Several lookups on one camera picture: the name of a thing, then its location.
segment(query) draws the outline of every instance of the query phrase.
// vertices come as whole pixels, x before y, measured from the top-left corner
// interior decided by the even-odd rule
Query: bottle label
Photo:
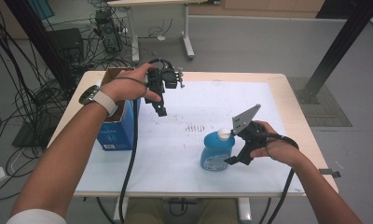
[[[209,157],[204,161],[203,168],[210,171],[222,171],[228,166],[228,164],[224,162],[227,158],[229,158],[228,154]]]

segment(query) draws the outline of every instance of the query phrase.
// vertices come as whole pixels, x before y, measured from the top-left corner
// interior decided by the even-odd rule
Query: white sleeve
[[[66,224],[64,218],[54,212],[43,209],[29,209],[11,217],[7,224]]]

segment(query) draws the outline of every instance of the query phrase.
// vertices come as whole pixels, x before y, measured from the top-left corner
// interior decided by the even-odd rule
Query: open box
[[[134,70],[134,68],[108,68],[104,74],[102,84],[113,80],[122,70]],[[118,101],[117,111],[113,116],[106,118],[100,129],[97,140],[103,150],[132,150],[134,137],[133,102],[131,100]]]

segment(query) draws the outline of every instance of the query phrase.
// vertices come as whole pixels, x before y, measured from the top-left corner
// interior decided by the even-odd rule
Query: white bottle cap
[[[230,133],[231,133],[230,129],[220,129],[217,132],[218,138],[221,141],[227,141],[230,138]]]

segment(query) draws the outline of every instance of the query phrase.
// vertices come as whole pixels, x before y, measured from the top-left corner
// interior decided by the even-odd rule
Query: watch face
[[[100,89],[98,86],[91,86],[89,87],[84,93],[82,93],[81,97],[79,97],[79,103],[82,105],[86,105],[93,101],[93,97],[96,95],[97,91]]]

